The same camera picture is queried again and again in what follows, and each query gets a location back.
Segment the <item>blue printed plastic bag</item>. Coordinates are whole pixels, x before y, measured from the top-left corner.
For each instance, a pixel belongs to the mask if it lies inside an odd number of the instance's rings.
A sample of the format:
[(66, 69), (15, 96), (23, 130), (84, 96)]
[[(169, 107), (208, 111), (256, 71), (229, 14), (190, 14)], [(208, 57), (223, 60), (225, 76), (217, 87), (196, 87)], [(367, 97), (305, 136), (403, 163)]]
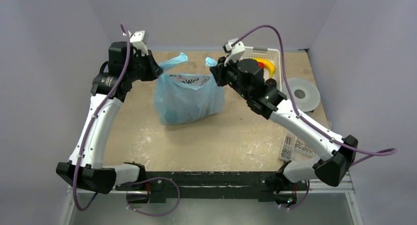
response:
[(163, 74), (157, 79), (153, 104), (163, 125), (200, 121), (222, 112), (225, 106), (225, 90), (217, 85), (213, 75), (167, 73), (186, 62), (188, 56), (180, 53), (159, 63)]

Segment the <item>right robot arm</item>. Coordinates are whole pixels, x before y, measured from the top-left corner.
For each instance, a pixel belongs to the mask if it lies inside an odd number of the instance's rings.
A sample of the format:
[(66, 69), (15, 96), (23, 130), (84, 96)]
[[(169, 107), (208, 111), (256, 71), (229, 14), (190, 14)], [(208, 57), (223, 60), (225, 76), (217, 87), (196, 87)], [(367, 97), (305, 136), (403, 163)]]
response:
[(285, 163), (277, 172), (277, 185), (288, 189), (301, 180), (319, 179), (337, 187), (356, 155), (350, 149), (343, 149), (341, 144), (357, 148), (357, 139), (352, 135), (342, 137), (293, 107), (284, 93), (265, 81), (264, 71), (257, 61), (247, 58), (226, 63), (225, 60), (223, 56), (209, 68), (216, 84), (230, 86), (254, 113), (289, 130), (316, 153), (314, 159)]

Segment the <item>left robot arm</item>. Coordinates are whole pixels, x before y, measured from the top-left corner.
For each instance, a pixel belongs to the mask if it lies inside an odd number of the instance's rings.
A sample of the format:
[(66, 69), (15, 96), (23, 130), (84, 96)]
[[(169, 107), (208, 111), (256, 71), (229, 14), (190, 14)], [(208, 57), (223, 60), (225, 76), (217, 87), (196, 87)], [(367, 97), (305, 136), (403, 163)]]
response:
[(109, 59), (92, 81), (89, 113), (76, 147), (56, 173), (69, 185), (100, 194), (128, 183), (146, 186), (145, 167), (137, 163), (104, 165), (104, 153), (114, 120), (133, 82), (156, 80), (163, 73), (144, 42), (114, 42)]

